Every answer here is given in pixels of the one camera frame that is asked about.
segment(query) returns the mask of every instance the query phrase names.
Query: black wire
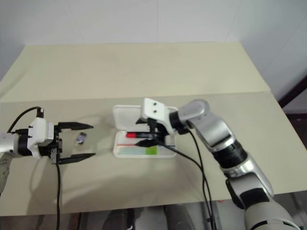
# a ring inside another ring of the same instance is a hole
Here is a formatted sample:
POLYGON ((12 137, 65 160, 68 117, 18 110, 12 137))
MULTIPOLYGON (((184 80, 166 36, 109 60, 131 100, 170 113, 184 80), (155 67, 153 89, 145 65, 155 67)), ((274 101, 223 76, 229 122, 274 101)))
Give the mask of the black wire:
POLYGON ((32 111, 32 110, 35 110, 35 109, 41 109, 41 107, 39 106, 35 106, 35 107, 32 107, 32 108, 29 108, 27 110, 24 110, 21 114, 19 114, 19 116, 14 120, 14 122, 12 123, 12 125, 10 126, 9 130, 7 131, 8 133, 10 133, 12 131, 12 129, 14 128, 14 126, 16 125, 16 123, 19 121, 19 119, 25 115, 26 113, 32 111))
POLYGON ((56 164, 57 171, 58 171, 58 195, 57 195, 57 230, 59 230, 59 195, 61 193, 61 172, 59 170, 59 165, 56 164))
POLYGON ((196 141, 196 138, 195 138, 194 134, 190 130, 188 130, 188 132, 191 134, 191 136, 192 136, 192 138, 194 140, 194 143, 195 143, 195 146, 196 146, 196 149, 197 149, 197 153, 198 153, 198 156, 199 156, 200 162, 201 162, 202 175, 203 175, 203 177, 202 177, 202 192, 204 193, 204 196, 205 196, 204 189, 205 189, 205 183, 206 183, 208 194, 209 194, 209 205, 210 205, 210 210, 211 210, 211 213, 209 212, 210 225, 211 225, 212 229, 217 229, 216 223, 215 223, 215 220, 214 220, 214 212, 213 212, 213 207, 212 207, 211 192, 210 192, 209 184, 208 184, 207 177, 206 177, 206 174, 205 174, 205 171, 204 171, 204 166, 203 166, 203 163, 202 163, 201 151, 200 151, 200 148, 198 146, 198 143, 196 141))
POLYGON ((204 175, 204 172, 203 172, 202 167, 201 167, 193 158, 191 158, 191 157, 187 156, 186 154, 184 154, 184 153, 178 151, 177 149, 174 149, 174 148, 172 148, 172 147, 166 145, 165 143, 161 142, 161 141, 155 136, 154 133, 153 133, 153 138, 154 138, 154 140, 155 140, 159 145, 161 145, 161 146, 163 146, 163 147, 165 147, 165 148, 167 148, 167 149, 169 149, 169 150, 171 150, 171 151, 173 151, 173 152, 179 154, 180 156, 183 156, 183 157, 189 159, 190 161, 192 161, 193 163, 195 163, 195 164, 197 165, 197 167, 200 169, 201 174, 202 174, 202 182, 203 182, 203 183, 202 183, 202 187, 203 187, 202 192, 203 192, 203 195, 204 195, 204 198, 205 198, 205 202, 206 202, 206 207, 207 207, 207 209, 208 209, 209 216, 210 216, 210 225, 211 225, 211 228, 214 229, 214 228, 213 228, 214 225, 213 225, 213 221, 212 221, 213 217, 212 217, 212 215, 211 215, 211 211, 210 211, 209 206, 208 206, 208 198, 207 198, 206 193, 205 193, 205 190, 204 190, 204 182, 207 181, 207 179, 206 179, 206 177, 205 177, 205 175, 204 175))

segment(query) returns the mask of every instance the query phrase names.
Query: gray floor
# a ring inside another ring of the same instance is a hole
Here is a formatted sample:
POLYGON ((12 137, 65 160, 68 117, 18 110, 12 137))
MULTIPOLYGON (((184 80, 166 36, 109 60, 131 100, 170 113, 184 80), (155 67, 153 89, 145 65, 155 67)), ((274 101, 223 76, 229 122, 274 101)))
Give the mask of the gray floor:
MULTIPOLYGON (((291 120, 292 125, 307 147, 307 120, 291 120)), ((307 191, 276 195, 275 200, 293 216, 298 226, 307 226, 307 191)), ((184 204, 196 230, 209 230, 204 217, 203 203, 184 204)), ((231 200, 216 202, 218 224, 221 230, 244 230, 244 211, 238 209, 231 200)), ((110 211, 83 213, 82 230, 100 230, 110 211)), ((135 209, 136 230, 167 230, 163 207, 143 207, 135 209)), ((61 230, 77 230, 78 214, 61 215, 61 230)), ((1 217, 1 230, 54 230, 55 215, 1 217)))

